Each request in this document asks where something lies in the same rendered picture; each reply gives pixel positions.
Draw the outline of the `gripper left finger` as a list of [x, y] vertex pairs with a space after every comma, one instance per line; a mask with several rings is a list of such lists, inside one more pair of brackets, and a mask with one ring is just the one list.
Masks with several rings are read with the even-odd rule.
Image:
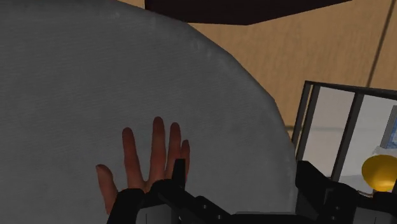
[[156, 181], [148, 193], [139, 188], [118, 192], [106, 224], [136, 224], [141, 209], [163, 204], [181, 218], [182, 224], [231, 224], [231, 214], [185, 190], [185, 177], [185, 159], [179, 158], [174, 162], [172, 178]]

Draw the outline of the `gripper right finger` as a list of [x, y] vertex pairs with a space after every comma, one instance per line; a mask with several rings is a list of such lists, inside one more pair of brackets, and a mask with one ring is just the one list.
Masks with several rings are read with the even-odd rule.
[[297, 162], [295, 185], [299, 197], [313, 209], [316, 224], [397, 224], [397, 193], [364, 196], [304, 160]]

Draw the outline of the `brown hand figure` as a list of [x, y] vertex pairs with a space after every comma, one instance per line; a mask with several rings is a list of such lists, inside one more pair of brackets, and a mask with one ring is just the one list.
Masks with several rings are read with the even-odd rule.
[[170, 179], [177, 159], [185, 160], [185, 174], [190, 170], [190, 143], [181, 138], [181, 129], [177, 122], [170, 126], [169, 143], [165, 143], [165, 125], [161, 117], [153, 120], [151, 135], [150, 171], [148, 179], [143, 178], [136, 140], [131, 128], [122, 130], [123, 163], [127, 177], [127, 187], [141, 189], [148, 193], [154, 182]]

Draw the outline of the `yellow round object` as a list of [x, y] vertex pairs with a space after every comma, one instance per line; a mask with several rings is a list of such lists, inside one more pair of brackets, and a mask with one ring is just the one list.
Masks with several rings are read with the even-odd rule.
[[366, 183], [378, 192], [392, 191], [397, 180], [397, 157], [375, 155], [365, 160], [361, 173]]

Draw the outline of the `black framed window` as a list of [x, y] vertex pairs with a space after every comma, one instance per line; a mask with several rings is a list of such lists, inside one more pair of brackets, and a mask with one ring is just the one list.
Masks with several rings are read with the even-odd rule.
[[291, 140], [297, 160], [370, 195], [366, 160], [388, 157], [397, 171], [397, 90], [305, 81]]

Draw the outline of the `grey round table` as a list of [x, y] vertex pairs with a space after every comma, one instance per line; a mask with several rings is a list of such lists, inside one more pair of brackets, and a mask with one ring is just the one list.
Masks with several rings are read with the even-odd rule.
[[292, 213], [295, 151], [274, 99], [189, 24], [118, 0], [0, 0], [0, 224], [105, 224], [95, 166], [144, 176], [155, 117], [191, 147], [186, 190]]

